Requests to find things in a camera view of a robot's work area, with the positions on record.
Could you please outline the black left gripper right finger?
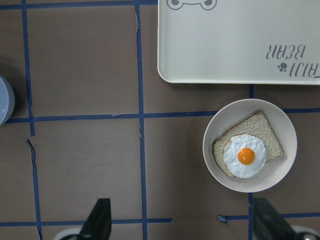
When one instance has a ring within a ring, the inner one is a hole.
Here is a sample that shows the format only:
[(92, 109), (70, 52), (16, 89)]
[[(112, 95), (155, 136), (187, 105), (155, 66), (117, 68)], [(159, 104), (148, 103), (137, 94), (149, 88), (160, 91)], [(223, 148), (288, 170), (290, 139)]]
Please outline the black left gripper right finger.
[(295, 231), (265, 198), (252, 202), (252, 228), (258, 240), (293, 240)]

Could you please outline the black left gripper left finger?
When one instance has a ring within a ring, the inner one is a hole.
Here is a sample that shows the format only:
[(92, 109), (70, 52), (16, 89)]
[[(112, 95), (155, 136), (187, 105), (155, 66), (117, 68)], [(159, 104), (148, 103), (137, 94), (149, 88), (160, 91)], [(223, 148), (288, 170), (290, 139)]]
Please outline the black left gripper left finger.
[(111, 231), (111, 201), (109, 198), (99, 198), (79, 232), (79, 239), (108, 240)]

